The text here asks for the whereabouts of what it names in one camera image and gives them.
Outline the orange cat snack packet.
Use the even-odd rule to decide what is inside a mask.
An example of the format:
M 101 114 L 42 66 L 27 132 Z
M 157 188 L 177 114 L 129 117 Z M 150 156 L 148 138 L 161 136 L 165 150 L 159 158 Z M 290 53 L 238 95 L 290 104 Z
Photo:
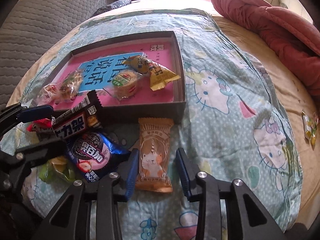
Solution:
M 170 131 L 174 121 L 168 118 L 140 118 L 139 170 L 136 188 L 159 193 L 173 191 L 168 175 Z

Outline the green milk knot packet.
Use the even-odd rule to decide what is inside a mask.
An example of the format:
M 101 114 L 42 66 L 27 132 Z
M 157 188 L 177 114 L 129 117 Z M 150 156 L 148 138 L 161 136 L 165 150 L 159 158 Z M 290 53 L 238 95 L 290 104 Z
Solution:
M 49 184 L 57 178 L 72 183 L 76 180 L 72 164 L 64 157 L 50 159 L 40 167 L 39 178 Z

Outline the red snack packet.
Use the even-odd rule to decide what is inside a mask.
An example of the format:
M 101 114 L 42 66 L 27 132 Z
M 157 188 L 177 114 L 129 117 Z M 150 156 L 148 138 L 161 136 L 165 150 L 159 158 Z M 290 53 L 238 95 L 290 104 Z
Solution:
M 35 132 L 39 137 L 52 135 L 52 121 L 50 119 L 44 118 L 40 120 L 33 121 L 28 127 L 28 132 Z

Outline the blue Oreo packet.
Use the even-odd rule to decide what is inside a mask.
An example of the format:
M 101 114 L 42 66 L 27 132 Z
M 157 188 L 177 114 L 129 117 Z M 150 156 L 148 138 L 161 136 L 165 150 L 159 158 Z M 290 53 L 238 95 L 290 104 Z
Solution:
M 96 182 L 115 172 L 127 161 L 131 152 L 116 144 L 103 133 L 87 132 L 68 145 L 67 155 L 79 172 L 89 182 Z

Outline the black Snickers bar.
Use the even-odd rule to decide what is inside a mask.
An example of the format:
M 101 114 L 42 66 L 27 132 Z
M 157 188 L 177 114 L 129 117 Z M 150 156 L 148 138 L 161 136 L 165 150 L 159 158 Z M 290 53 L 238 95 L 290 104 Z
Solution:
M 52 129 L 57 138 L 67 139 L 92 128 L 102 128 L 103 107 L 95 90 L 87 93 L 75 107 L 52 120 Z

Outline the brown pastry clear packet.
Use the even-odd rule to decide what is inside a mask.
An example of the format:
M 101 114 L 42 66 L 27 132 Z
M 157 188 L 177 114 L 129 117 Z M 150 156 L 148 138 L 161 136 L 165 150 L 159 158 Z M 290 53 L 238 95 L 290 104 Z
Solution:
M 74 101 L 83 82 L 83 71 L 75 70 L 63 80 L 59 88 L 60 101 Z

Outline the round pizza biscuit packet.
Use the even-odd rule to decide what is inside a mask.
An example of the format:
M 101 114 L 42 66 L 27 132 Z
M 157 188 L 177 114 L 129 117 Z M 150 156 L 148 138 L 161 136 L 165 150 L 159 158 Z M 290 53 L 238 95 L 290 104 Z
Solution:
M 136 94 L 142 77 L 142 74 L 134 70 L 121 70 L 103 90 L 119 101 L 127 99 Z

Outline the yellow cow candy packet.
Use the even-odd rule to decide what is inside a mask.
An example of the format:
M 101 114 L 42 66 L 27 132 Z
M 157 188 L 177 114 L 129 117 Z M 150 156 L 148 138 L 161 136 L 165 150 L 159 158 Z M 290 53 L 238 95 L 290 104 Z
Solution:
M 123 61 L 123 64 L 129 66 L 139 74 L 147 75 L 150 78 L 150 88 L 153 91 L 163 89 L 168 83 L 181 78 L 167 67 L 143 55 L 128 57 Z

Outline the Hello Kitty teal blanket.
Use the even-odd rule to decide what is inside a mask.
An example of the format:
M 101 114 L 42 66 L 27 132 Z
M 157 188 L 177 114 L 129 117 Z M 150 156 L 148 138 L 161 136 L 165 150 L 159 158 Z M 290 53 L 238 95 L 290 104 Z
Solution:
M 194 221 L 195 215 L 187 212 L 197 213 L 197 204 L 187 204 L 174 168 L 178 147 L 215 178 L 242 179 L 283 232 L 293 226 L 303 177 L 289 118 L 261 63 L 223 34 L 212 16 L 187 9 L 128 12 L 96 18 L 79 28 L 26 85 L 19 84 L 23 103 L 31 103 L 62 56 L 94 41 L 174 31 L 182 54 L 187 104 L 182 123 L 170 133 L 174 191 L 137 191 L 129 205 L 121 204 L 123 239 L 178 239 L 178 217 L 183 225 Z

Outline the dark shallow cardboard box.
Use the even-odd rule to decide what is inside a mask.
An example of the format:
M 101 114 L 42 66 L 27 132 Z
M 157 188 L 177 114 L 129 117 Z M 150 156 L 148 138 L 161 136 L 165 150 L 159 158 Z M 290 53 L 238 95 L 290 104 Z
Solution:
M 32 106 L 63 113 L 95 91 L 109 122 L 169 118 L 179 124 L 186 105 L 183 62 L 172 31 L 108 38 L 56 59 Z

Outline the pink book with blue title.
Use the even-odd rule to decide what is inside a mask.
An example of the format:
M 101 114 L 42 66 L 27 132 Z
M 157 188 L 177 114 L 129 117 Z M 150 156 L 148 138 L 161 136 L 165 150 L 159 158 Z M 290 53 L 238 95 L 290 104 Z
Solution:
M 174 48 L 169 41 L 123 42 L 88 50 L 73 55 L 53 79 L 54 83 L 61 84 L 75 70 L 82 73 L 82 83 L 75 99 L 70 102 L 53 103 L 54 110 L 71 109 L 92 90 L 96 91 L 104 107 L 173 102 L 176 84 L 174 81 L 165 88 L 153 91 L 148 77 L 138 74 L 138 80 L 132 80 L 133 69 L 124 62 L 129 57 L 139 55 L 144 55 L 169 70 L 175 70 Z

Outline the grey quilted headboard cover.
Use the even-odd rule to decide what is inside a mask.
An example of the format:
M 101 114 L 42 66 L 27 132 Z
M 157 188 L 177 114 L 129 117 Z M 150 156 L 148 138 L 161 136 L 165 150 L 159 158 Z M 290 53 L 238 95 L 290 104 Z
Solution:
M 1 26 L 1 108 L 30 67 L 112 0 L 19 0 Z

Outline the small candies on bed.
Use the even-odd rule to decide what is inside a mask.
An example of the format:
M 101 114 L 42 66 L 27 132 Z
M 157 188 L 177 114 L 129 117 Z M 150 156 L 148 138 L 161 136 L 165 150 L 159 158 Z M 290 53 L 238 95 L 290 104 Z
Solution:
M 313 117 L 310 117 L 306 114 L 305 111 L 302 111 L 302 121 L 304 128 L 304 137 L 311 145 L 311 148 L 314 150 L 317 139 L 317 129 L 319 124 L 319 118 L 317 113 L 313 114 Z

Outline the dark blue patterned cloth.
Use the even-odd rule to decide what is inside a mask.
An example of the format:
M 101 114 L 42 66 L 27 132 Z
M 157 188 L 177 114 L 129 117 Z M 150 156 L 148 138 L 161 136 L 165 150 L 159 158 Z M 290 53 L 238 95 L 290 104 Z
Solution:
M 97 9 L 95 11 L 95 13 L 92 15 L 92 17 L 100 15 L 100 14 L 108 12 L 108 11 L 111 11 L 111 10 L 114 10 L 114 9 L 124 7 L 129 4 L 131 4 L 131 0 L 117 0 L 109 5 L 106 5 L 106 6 L 103 6 L 103 7 L 100 7 L 99 9 Z

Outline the red quilted comforter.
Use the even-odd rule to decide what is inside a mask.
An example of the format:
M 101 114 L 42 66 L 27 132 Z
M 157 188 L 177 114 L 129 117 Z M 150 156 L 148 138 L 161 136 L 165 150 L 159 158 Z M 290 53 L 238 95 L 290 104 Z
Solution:
M 319 96 L 319 31 L 298 14 L 265 0 L 211 0 L 223 17 L 258 34 L 280 61 Z

